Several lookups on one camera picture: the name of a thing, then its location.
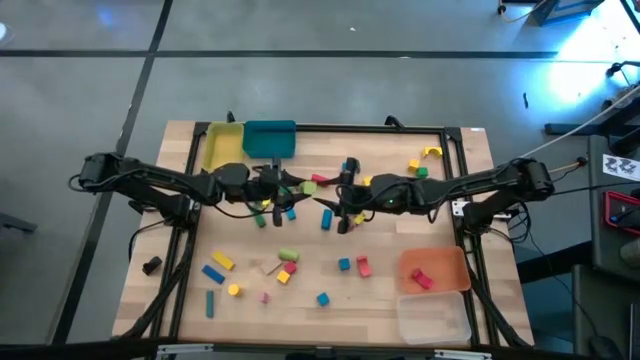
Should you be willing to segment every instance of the yellow block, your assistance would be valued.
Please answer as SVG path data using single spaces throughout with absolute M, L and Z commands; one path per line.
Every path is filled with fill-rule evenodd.
M 422 157 L 427 157 L 427 155 L 429 154 L 435 155 L 437 157 L 441 157 L 442 148 L 438 146 L 427 146 L 424 148 L 424 151 L 422 152 Z
M 409 161 L 409 171 L 411 171 L 412 173 L 415 174 L 415 172 L 418 171 L 419 167 L 420 167 L 420 160 L 413 159 Z
M 278 281 L 280 281 L 283 284 L 286 284 L 287 281 L 289 281 L 289 278 L 291 277 L 291 275 L 289 275 L 288 272 L 282 270 L 280 271 L 277 277 L 278 277 Z
M 214 251 L 213 254 L 211 254 L 211 258 L 213 258 L 213 260 L 215 260 L 215 262 L 217 262 L 218 264 L 222 265 L 222 267 L 227 269 L 227 270 L 231 270 L 235 266 L 233 261 L 231 261 L 231 259 L 226 257 L 220 251 Z
M 240 286 L 236 285 L 236 284 L 231 284 L 229 285 L 229 295 L 231 296 L 238 296 L 240 295 Z
M 356 223 L 356 225 L 360 225 L 364 222 L 365 216 L 364 213 L 360 213 L 358 214 L 358 216 L 356 216 L 355 220 L 353 222 Z

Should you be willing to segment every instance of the metal bracket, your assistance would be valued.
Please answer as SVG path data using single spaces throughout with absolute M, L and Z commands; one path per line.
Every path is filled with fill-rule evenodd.
M 469 203 L 469 201 L 452 201 L 451 202 L 451 210 L 453 211 L 453 216 L 455 217 L 464 217 L 464 214 L 462 212 L 462 208 L 467 205 Z M 493 215 L 494 219 L 501 219 L 501 220 L 510 220 L 511 219 L 511 215 L 509 214 L 505 214 L 505 213 L 497 213 L 495 215 Z
M 158 355 L 213 352 L 213 344 L 175 344 L 158 346 Z
M 491 354 L 470 351 L 435 350 L 434 359 L 450 360 L 491 360 Z

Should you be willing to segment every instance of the clear plastic container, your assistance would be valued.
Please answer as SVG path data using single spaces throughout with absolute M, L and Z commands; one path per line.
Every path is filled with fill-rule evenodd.
M 398 297 L 400 337 L 409 345 L 464 344 L 471 327 L 457 291 Z

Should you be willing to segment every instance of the concrete floor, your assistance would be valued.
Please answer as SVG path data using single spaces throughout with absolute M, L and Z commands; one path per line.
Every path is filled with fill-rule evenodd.
M 2 49 L 147 50 L 162 5 L 0 1 L 0 22 L 15 35 Z M 504 162 L 547 141 L 544 123 L 585 121 L 636 81 L 632 71 L 604 76 L 611 61 L 633 54 L 629 44 L 638 37 L 623 41 L 623 30 L 612 29 L 616 6 L 609 0 L 591 18 L 538 27 L 502 22 L 492 0 L 176 1 L 160 50 L 482 51 L 494 58 L 156 58 L 127 155 L 153 162 L 166 121 L 218 121 L 233 110 L 242 120 L 381 124 L 394 114 L 407 125 L 485 127 L 494 161 Z M 509 15 L 527 9 L 512 6 Z M 551 58 L 507 59 L 517 52 Z M 0 233 L 0 342 L 50 338 L 94 204 L 65 181 L 85 155 L 114 149 L 143 61 L 0 56 L 0 211 L 39 225 L 31 236 Z M 570 138 L 536 157 L 554 168 L 583 155 L 585 145 Z M 558 187 L 586 184 L 577 171 Z M 588 240 L 587 206 L 587 193 L 532 205 L 536 242 L 549 252 Z M 126 243 L 138 223 L 126 199 L 114 196 L 69 341 L 110 336 Z M 526 243 L 516 256 L 539 254 Z M 544 339 L 549 334 L 571 340 L 564 289 L 550 280 L 524 291 L 539 342 L 553 343 Z M 539 301 L 549 296 L 561 301 Z M 552 324 L 563 317 L 566 326 Z

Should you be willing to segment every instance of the orange container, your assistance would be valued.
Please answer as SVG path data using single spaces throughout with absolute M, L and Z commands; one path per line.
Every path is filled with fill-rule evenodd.
M 424 289 L 411 278 L 415 269 L 433 280 L 430 289 Z M 398 285 L 405 294 L 465 291 L 471 287 L 464 252 L 457 246 L 406 250 L 398 259 Z

